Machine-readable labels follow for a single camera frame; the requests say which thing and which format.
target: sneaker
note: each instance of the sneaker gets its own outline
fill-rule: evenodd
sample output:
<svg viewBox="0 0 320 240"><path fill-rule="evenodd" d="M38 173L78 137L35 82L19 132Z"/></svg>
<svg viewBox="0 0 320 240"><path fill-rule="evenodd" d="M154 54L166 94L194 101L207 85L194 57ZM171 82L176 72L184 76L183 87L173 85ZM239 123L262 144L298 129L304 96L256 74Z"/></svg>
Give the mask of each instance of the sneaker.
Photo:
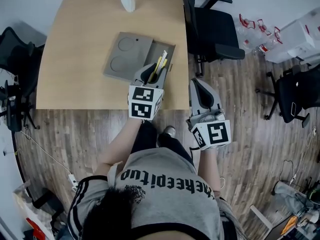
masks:
<svg viewBox="0 0 320 240"><path fill-rule="evenodd" d="M167 126L163 133L169 134L171 138L174 138L176 136L176 129L173 126Z"/></svg>

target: black and white marker cube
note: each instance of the black and white marker cube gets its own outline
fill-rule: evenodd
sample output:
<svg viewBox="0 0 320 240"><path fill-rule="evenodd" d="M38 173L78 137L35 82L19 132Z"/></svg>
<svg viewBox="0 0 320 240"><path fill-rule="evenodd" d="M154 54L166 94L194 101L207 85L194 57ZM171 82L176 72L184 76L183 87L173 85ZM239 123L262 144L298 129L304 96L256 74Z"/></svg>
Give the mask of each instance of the black and white marker cube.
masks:
<svg viewBox="0 0 320 240"><path fill-rule="evenodd" d="M161 106L163 89L129 86L129 117L152 120Z"/></svg>
<svg viewBox="0 0 320 240"><path fill-rule="evenodd" d="M231 143L230 121L200 122L191 132L201 150Z"/></svg>

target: wooden table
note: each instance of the wooden table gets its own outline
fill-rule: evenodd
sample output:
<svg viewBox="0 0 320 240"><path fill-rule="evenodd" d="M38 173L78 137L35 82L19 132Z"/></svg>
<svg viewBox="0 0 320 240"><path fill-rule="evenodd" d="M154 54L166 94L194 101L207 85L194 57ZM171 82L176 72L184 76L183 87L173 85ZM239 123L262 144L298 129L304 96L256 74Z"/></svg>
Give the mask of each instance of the wooden table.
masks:
<svg viewBox="0 0 320 240"><path fill-rule="evenodd" d="M37 109L128 109L130 83L103 75L119 32L176 45L161 108L189 108L182 0L135 1L129 13L120 0L63 0L42 57Z"/></svg>

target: black hair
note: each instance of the black hair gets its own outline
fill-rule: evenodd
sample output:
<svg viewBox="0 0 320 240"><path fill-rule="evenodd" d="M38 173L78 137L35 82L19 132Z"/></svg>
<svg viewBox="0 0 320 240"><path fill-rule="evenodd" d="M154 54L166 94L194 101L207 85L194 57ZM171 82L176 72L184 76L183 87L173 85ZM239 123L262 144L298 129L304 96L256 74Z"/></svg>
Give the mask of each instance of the black hair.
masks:
<svg viewBox="0 0 320 240"><path fill-rule="evenodd" d="M109 188L103 199L88 213L81 240L129 239L135 192L131 187Z"/></svg>

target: gray t-shirt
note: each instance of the gray t-shirt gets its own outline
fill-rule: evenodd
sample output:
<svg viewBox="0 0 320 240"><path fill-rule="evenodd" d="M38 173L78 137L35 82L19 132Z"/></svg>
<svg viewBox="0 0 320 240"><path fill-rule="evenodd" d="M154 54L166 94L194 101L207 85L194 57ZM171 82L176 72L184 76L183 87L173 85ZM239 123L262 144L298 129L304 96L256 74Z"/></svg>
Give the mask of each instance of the gray t-shirt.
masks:
<svg viewBox="0 0 320 240"><path fill-rule="evenodd" d="M106 190L126 186L138 192L132 211L133 235L176 230L197 240L219 239L220 211L214 193L186 159L160 147L131 154L118 175L117 166L111 167L107 177L91 176L79 183L68 215L74 239Z"/></svg>

